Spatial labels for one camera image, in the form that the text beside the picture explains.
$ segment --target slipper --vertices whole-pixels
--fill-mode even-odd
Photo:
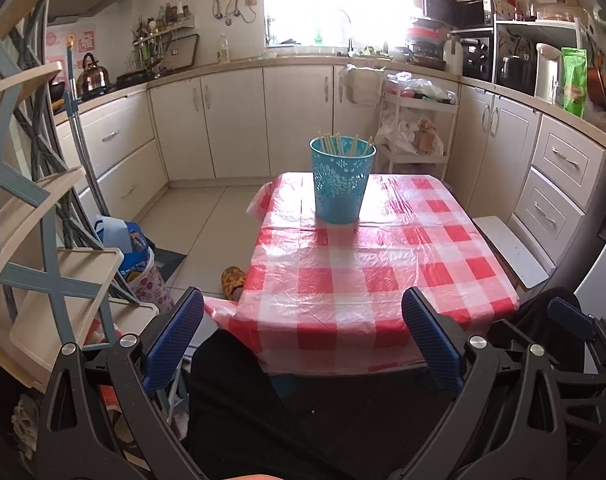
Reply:
[[[228,267],[221,274],[221,288],[223,289],[223,297],[226,300],[232,300],[234,291],[245,285],[245,273],[238,267]]]

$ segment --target floor mat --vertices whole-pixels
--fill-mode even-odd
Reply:
[[[154,261],[164,281],[170,279],[186,256],[186,254],[174,253],[158,247],[154,249]]]

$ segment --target plastic tablecloth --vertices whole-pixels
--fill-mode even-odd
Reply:
[[[454,197],[431,176],[369,177],[359,222],[315,216],[311,173],[285,173],[248,207],[263,220],[237,303],[206,299],[220,326],[271,373],[365,374],[423,358],[401,317],[418,286],[468,332],[518,296]]]

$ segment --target bright window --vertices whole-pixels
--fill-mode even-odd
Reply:
[[[413,0],[265,0],[269,46],[347,46],[350,31],[354,48],[402,46],[415,12]]]

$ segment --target blue pencil holder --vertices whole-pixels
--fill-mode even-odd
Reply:
[[[333,137],[334,146],[337,140]],[[352,137],[341,137],[341,140],[343,152],[348,153],[352,147]],[[322,149],[318,137],[312,140],[309,146],[312,153],[317,216],[329,224],[350,224],[358,221],[376,148],[371,146],[368,153],[361,155],[368,143],[359,139],[356,150],[359,155],[329,155]]]

